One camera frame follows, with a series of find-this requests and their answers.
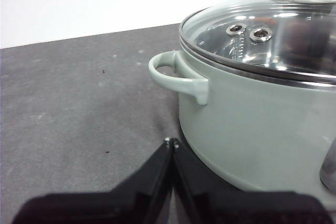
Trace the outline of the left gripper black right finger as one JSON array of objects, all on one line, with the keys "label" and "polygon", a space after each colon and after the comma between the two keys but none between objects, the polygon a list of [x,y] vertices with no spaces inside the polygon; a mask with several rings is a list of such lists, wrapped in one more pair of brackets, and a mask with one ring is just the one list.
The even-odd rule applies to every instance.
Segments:
[{"label": "left gripper black right finger", "polygon": [[292,191],[242,191],[219,178],[181,141],[170,139],[173,185],[183,223],[333,223],[314,197]]}]

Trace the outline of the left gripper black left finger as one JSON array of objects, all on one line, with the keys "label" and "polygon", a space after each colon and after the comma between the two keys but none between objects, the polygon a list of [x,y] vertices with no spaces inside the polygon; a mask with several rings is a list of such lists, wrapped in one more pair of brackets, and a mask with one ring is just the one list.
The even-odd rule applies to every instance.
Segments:
[{"label": "left gripper black left finger", "polygon": [[24,203],[13,223],[166,223],[173,140],[163,144],[111,191],[61,193]]}]

